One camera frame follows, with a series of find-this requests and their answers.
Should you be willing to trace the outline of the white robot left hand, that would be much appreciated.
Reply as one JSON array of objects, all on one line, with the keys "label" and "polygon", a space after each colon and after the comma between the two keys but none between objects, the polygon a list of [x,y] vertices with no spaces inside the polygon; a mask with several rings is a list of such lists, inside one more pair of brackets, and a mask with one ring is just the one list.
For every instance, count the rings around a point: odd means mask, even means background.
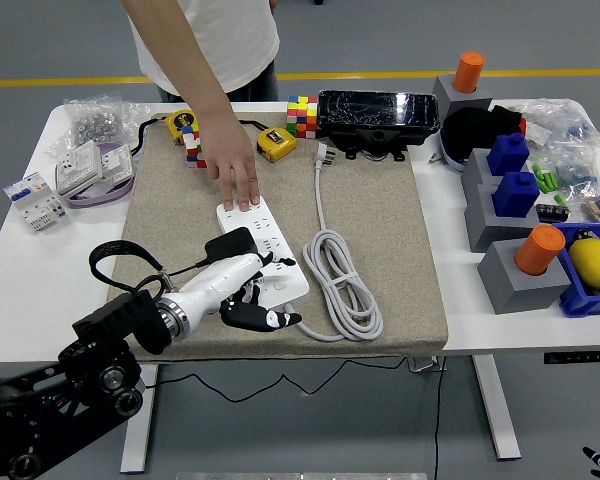
[{"label": "white robot left hand", "polygon": [[305,302],[309,285],[295,260],[270,252],[219,260],[179,291],[167,293],[157,306],[171,339],[188,337],[205,315],[220,313],[224,324],[272,332],[301,321],[290,311]]}]

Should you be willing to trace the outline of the person's right hand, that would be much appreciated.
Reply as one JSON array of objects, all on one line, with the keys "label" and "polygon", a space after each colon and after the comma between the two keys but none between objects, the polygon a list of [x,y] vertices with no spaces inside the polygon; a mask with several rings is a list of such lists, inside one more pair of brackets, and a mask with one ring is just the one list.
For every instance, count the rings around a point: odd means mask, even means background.
[{"label": "person's right hand", "polygon": [[246,211],[260,201],[256,163],[251,140],[231,109],[195,108],[201,144],[211,179],[219,181],[226,211]]}]

